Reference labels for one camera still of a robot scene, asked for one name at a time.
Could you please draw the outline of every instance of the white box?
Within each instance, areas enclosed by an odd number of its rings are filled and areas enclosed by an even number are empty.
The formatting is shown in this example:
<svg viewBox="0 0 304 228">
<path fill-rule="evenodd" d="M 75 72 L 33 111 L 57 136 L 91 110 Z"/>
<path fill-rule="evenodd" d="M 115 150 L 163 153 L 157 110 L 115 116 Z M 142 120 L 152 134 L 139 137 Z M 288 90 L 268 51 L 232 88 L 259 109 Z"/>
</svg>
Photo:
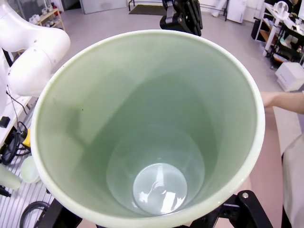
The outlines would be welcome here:
<svg viewBox="0 0 304 228">
<path fill-rule="evenodd" d="M 275 75 L 285 92 L 298 90 L 304 84 L 304 69 L 299 63 L 282 63 Z"/>
<path fill-rule="evenodd" d="M 238 23 L 243 22 L 247 0 L 230 0 L 227 9 L 227 19 Z"/>
</svg>

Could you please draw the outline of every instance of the black cable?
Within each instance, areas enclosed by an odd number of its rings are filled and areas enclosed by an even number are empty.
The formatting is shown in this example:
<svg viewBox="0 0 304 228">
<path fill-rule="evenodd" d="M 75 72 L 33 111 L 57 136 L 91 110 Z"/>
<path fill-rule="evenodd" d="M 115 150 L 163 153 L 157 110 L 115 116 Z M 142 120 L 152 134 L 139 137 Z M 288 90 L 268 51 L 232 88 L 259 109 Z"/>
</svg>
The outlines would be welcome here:
<svg viewBox="0 0 304 228">
<path fill-rule="evenodd" d="M 23 108 L 23 110 L 24 110 L 24 112 L 25 112 L 25 114 L 27 115 L 28 113 L 27 113 L 27 111 L 25 110 L 25 107 L 23 106 L 23 104 L 21 104 L 19 101 L 17 101 L 14 97 L 12 97 L 11 95 L 10 95 L 10 93 L 8 93 L 8 91 L 6 91 L 6 94 L 12 99 L 12 100 L 14 100 L 15 102 L 17 102 L 19 105 L 21 105 L 22 106 L 22 108 Z"/>
<path fill-rule="evenodd" d="M 25 228 L 25 220 L 27 215 L 35 210 L 35 209 L 39 209 L 42 210 L 43 214 L 42 216 L 40 215 L 38 221 L 35 223 L 34 227 L 37 228 L 39 225 L 39 222 L 41 221 L 41 219 L 43 218 L 44 214 L 46 213 L 46 211 L 49 209 L 49 204 L 43 201 L 36 201 L 33 203 L 30 203 L 23 211 L 21 218 L 20 218 L 20 224 L 19 224 L 19 228 Z"/>
<path fill-rule="evenodd" d="M 14 102 L 13 102 L 13 97 L 10 95 L 10 88 L 9 88 L 9 86 L 7 86 L 7 87 L 8 87 L 8 90 L 9 90 L 9 97 L 11 99 L 11 103 L 13 105 L 13 108 L 14 108 L 14 111 L 15 111 L 15 114 L 16 114 L 17 125 L 18 125 L 18 115 L 17 115 L 16 109 L 15 109 L 15 105 L 14 105 Z"/>
<path fill-rule="evenodd" d="M 11 101 L 12 101 L 12 105 L 16 114 L 16 119 L 17 119 L 17 131 L 13 131 L 11 134 L 12 141 L 9 145 L 6 146 L 6 150 L 4 152 L 4 154 L 1 155 L 1 162 L 3 165 L 9 165 L 15 156 L 21 157 L 27 154 L 31 153 L 30 147 L 24 145 L 22 143 L 22 138 L 25 138 L 27 133 L 28 133 L 28 129 L 26 128 L 25 124 L 21 121 L 18 121 L 18 115 L 15 109 L 15 105 L 13 102 L 13 97 L 10 95 L 10 88 L 8 87 L 8 91 L 6 91 L 7 94 L 10 96 Z M 24 127 L 24 130 L 22 131 L 20 128 L 20 125 L 22 125 Z M 27 152 L 24 153 L 17 153 L 19 150 L 24 151 L 24 150 L 28 150 Z"/>
<path fill-rule="evenodd" d="M 9 165 L 15 156 L 21 157 L 31 153 L 30 147 L 27 147 L 21 143 L 22 136 L 21 133 L 13 131 L 11 133 L 12 141 L 9 145 L 6 146 L 6 152 L 1 155 L 1 161 L 3 165 Z M 24 153 L 17 153 L 18 151 L 28 150 Z"/>
</svg>

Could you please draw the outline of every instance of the white printer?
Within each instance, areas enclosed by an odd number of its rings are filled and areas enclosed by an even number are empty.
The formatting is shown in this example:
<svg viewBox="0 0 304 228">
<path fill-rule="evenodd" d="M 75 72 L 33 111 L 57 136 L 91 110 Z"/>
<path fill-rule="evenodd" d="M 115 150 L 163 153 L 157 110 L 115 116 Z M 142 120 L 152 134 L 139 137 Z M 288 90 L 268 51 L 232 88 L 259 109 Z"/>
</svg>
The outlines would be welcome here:
<svg viewBox="0 0 304 228">
<path fill-rule="evenodd" d="M 285 92 L 298 90 L 304 84 L 304 69 L 299 63 L 282 63 L 275 75 Z"/>
</svg>

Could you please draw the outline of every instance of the person's arm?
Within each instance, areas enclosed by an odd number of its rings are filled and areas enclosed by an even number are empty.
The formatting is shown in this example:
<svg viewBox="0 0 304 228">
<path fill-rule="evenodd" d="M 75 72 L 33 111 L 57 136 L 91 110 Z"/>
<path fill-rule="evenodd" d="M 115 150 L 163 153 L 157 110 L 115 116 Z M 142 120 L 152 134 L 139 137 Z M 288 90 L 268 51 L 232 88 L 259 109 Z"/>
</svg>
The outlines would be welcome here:
<svg viewBox="0 0 304 228">
<path fill-rule="evenodd" d="M 288 111 L 304 114 L 303 93 L 268 93 L 261 92 L 264 107 L 280 107 Z"/>
</svg>

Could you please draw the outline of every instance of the floor mat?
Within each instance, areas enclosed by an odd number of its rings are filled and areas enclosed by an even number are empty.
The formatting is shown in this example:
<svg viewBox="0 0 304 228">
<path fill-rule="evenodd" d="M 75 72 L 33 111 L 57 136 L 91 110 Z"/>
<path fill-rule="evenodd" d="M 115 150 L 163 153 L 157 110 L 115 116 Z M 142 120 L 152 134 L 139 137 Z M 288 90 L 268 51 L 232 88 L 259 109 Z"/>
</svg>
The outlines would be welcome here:
<svg viewBox="0 0 304 228">
<path fill-rule="evenodd" d="M 129 14 L 165 16 L 167 15 L 167 11 L 163 6 L 137 5 Z"/>
</svg>

